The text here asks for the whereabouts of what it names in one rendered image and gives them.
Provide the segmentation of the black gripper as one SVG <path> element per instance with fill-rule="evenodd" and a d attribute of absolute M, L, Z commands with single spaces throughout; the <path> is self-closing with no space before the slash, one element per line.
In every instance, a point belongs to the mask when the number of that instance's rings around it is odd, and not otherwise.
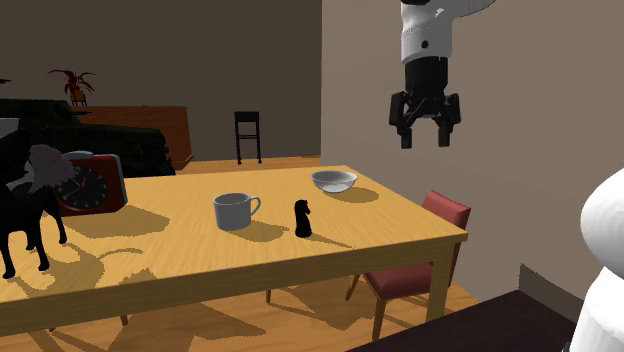
<path fill-rule="evenodd" d="M 401 139 L 402 149 L 412 148 L 413 124 L 410 119 L 436 116 L 438 146 L 449 147 L 454 126 L 461 122 L 459 95 L 445 96 L 448 84 L 448 59 L 429 56 L 405 65 L 405 91 L 391 96 L 389 124 Z"/>

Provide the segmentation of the black chess knight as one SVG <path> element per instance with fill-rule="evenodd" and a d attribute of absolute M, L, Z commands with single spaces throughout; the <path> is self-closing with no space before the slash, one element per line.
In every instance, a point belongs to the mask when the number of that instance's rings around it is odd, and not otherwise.
<path fill-rule="evenodd" d="M 307 238 L 312 234 L 312 229 L 308 216 L 311 210 L 308 206 L 308 201 L 304 199 L 297 200 L 294 205 L 294 212 L 296 218 L 295 235 L 299 238 Z"/>

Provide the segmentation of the dark sofa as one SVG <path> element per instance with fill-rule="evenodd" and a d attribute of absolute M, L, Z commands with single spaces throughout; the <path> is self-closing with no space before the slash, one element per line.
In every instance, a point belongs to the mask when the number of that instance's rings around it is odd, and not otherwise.
<path fill-rule="evenodd" d="M 126 178 L 175 173 L 157 129 L 84 124 L 66 101 L 51 99 L 0 98 L 0 118 L 18 120 L 17 134 L 0 138 L 0 163 L 23 161 L 31 146 L 46 144 L 63 153 L 116 154 Z"/>

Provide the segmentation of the red potted plant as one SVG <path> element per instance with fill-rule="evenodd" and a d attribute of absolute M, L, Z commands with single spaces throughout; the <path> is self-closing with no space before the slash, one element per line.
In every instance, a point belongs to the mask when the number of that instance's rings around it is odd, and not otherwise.
<path fill-rule="evenodd" d="M 93 72 L 83 72 L 78 74 L 72 70 L 50 70 L 51 73 L 62 73 L 66 76 L 66 83 L 63 91 L 69 95 L 71 104 L 73 106 L 87 106 L 87 98 L 85 93 L 92 94 L 95 89 L 93 86 L 85 80 L 86 76 L 95 76 Z"/>

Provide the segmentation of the wooden table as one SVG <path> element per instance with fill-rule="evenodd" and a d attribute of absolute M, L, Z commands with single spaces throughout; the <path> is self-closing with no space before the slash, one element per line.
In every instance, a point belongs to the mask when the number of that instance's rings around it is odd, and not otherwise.
<path fill-rule="evenodd" d="M 466 235 L 360 176 L 341 193 L 308 168 L 130 179 L 112 214 L 66 220 L 51 266 L 37 268 L 22 235 L 17 274 L 0 277 L 0 352 L 344 352 L 368 343 L 375 295 L 354 274 L 447 259 Z M 258 196 L 249 226 L 216 225 L 213 200 Z M 312 234 L 295 235 L 308 201 Z"/>

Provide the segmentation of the red wooden chair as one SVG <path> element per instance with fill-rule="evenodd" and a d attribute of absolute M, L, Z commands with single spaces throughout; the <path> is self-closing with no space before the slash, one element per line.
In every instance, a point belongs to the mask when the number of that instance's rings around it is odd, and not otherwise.
<path fill-rule="evenodd" d="M 463 230 L 466 229 L 471 213 L 470 207 L 453 201 L 434 190 L 429 190 L 425 194 L 421 207 Z M 365 281 L 376 296 L 371 333 L 373 341 L 380 337 L 387 303 L 394 299 L 428 294 L 433 268 L 433 262 L 422 262 L 363 274 Z"/>

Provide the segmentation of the black horse figure grey mane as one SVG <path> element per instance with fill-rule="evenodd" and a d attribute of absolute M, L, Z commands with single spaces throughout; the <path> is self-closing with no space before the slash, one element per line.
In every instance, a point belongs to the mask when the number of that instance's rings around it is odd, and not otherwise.
<path fill-rule="evenodd" d="M 59 242 L 67 242 L 59 201 L 53 188 L 76 175 L 72 163 L 59 150 L 45 144 L 32 146 L 28 160 L 21 167 L 0 163 L 0 255 L 5 266 L 5 279 L 15 275 L 9 250 L 9 235 L 13 232 L 26 234 L 26 248 L 35 249 L 38 253 L 38 269 L 45 271 L 49 268 L 40 227 L 44 213 L 56 221 Z"/>

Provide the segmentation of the red clock with black face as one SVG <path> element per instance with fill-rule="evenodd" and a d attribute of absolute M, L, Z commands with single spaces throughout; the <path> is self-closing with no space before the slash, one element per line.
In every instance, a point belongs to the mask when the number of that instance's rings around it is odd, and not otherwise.
<path fill-rule="evenodd" d="M 64 153 L 76 175 L 54 188 L 62 216 L 112 213 L 128 202 L 120 158 L 88 151 Z"/>

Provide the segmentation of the dark robot stand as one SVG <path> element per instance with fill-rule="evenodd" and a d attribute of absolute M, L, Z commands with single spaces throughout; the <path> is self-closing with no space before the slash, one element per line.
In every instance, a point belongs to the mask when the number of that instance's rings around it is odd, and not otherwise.
<path fill-rule="evenodd" d="M 347 352 L 562 352 L 574 329 L 515 290 Z"/>

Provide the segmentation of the grey mug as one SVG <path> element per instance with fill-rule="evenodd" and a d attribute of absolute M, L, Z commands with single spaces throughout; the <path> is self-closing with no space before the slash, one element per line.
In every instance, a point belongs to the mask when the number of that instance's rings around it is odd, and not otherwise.
<path fill-rule="evenodd" d="M 237 231 L 246 228 L 261 206 L 258 196 L 245 193 L 227 193 L 213 200 L 216 225 L 220 230 Z"/>

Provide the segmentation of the black stool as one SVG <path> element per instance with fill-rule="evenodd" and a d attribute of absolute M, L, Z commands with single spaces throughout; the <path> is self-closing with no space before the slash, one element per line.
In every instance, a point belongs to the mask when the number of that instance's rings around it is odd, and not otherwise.
<path fill-rule="evenodd" d="M 242 134 L 240 132 L 241 123 L 253 123 L 255 125 L 254 134 Z M 259 164 L 262 163 L 261 156 L 261 139 L 260 139 L 260 114 L 258 111 L 235 111 L 234 112 L 234 126 L 235 126 L 235 139 L 236 139 L 236 155 L 237 163 L 242 164 L 241 140 L 255 140 L 256 141 L 256 154 Z"/>

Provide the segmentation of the white bowl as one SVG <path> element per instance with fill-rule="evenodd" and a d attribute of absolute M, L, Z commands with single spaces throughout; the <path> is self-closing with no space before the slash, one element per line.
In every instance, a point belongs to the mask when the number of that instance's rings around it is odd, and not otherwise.
<path fill-rule="evenodd" d="M 352 172 L 341 170 L 323 170 L 310 175 L 314 185 L 327 193 L 341 193 L 350 189 L 358 179 Z"/>

